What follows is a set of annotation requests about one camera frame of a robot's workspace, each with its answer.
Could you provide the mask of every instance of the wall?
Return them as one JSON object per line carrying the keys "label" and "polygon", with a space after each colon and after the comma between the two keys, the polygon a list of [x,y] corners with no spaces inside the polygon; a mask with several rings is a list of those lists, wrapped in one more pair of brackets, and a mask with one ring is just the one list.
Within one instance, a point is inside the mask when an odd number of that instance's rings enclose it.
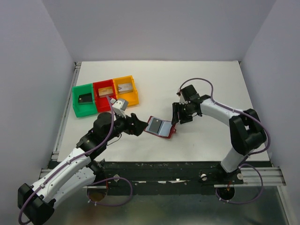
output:
{"label": "wall", "polygon": [[254,107],[272,137],[271,160],[283,171],[300,221],[300,1],[277,0],[242,60]]}
{"label": "wall", "polygon": [[0,3],[0,224],[17,224],[17,189],[53,149],[73,74],[41,0]]}
{"label": "wall", "polygon": [[43,0],[76,61],[241,60],[275,0]]}

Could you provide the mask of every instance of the black wire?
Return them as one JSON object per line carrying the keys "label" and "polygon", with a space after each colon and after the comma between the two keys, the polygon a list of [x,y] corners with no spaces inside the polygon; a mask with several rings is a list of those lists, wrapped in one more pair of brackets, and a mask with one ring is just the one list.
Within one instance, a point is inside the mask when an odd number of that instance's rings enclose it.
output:
{"label": "black wire", "polygon": [[113,143],[115,143],[115,142],[117,142],[118,140],[120,140],[121,137],[122,137],[122,134],[119,134],[119,136],[117,136],[117,137],[118,137],[118,139],[117,139],[116,141],[114,141],[114,142],[112,142],[112,143],[110,143],[110,144],[107,144],[107,146],[108,146],[108,145],[111,145],[111,144],[113,144]]}

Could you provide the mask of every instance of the robotic arm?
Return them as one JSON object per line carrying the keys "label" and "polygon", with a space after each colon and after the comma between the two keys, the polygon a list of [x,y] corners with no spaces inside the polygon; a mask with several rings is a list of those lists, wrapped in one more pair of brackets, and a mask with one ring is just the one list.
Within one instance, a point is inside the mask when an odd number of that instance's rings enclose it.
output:
{"label": "robotic arm", "polygon": [[238,169],[238,166],[247,159],[248,154],[263,144],[267,137],[263,128],[249,119],[247,115],[259,121],[255,110],[228,110],[227,106],[221,107],[210,96],[199,96],[193,85],[189,85],[177,93],[180,102],[173,103],[172,124],[180,124],[193,121],[193,115],[208,115],[226,124],[230,128],[232,148],[227,156],[221,161],[223,174],[230,174]]}
{"label": "robotic arm", "polygon": [[[126,100],[112,99],[111,103],[117,118],[112,129],[112,115],[109,112],[99,114],[93,128],[80,139],[66,159],[31,186],[24,183],[18,189],[18,207],[33,224],[45,223],[54,209],[77,190],[105,179],[101,164],[94,159],[106,149],[109,140],[122,132],[139,136],[148,126],[148,123],[138,120],[134,113],[131,117],[124,113],[128,105]],[[27,224],[21,218],[19,222]]]}

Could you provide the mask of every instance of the plastic bin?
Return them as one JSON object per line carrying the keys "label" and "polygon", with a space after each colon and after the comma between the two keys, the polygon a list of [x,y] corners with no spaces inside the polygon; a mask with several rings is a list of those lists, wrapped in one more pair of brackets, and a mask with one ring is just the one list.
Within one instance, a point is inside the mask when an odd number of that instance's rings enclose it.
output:
{"label": "plastic bin", "polygon": [[94,96],[95,96],[95,103],[98,113],[110,111],[110,107],[107,101],[106,96],[100,97],[98,89],[99,88],[106,88],[106,87],[112,87],[113,95],[110,95],[110,98],[116,99],[116,90],[115,86],[113,84],[113,80],[107,80],[107,81],[100,81],[93,83],[94,88]]}
{"label": "plastic bin", "polygon": [[[122,83],[132,83],[133,91],[120,94],[118,92],[118,85],[122,84]],[[132,76],[124,76],[124,77],[120,77],[120,78],[115,78],[115,79],[113,79],[113,84],[115,86],[117,99],[119,99],[119,98],[125,99],[126,101],[128,101],[128,106],[139,104],[139,97],[138,97],[138,93],[137,93],[137,90],[135,87],[135,81],[133,80]]]}
{"label": "plastic bin", "polygon": [[[78,103],[78,98],[80,95],[92,93],[93,104],[80,105]],[[97,108],[95,104],[93,84],[85,84],[81,86],[76,86],[72,88],[73,97],[73,109],[76,117],[83,117],[97,114]]]}

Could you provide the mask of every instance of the yellow bin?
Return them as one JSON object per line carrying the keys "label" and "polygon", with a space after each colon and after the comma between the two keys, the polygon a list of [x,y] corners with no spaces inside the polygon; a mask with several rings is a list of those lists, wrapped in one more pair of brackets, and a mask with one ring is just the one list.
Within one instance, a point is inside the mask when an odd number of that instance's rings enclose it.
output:
{"label": "yellow bin", "polygon": [[[118,92],[118,85],[123,83],[131,83],[133,91],[128,93],[122,93],[120,94]],[[139,97],[137,94],[137,89],[135,87],[135,81],[133,80],[132,76],[124,76],[113,79],[114,88],[116,90],[116,97],[117,99],[122,98],[128,101],[128,106],[137,105],[139,104]]]}

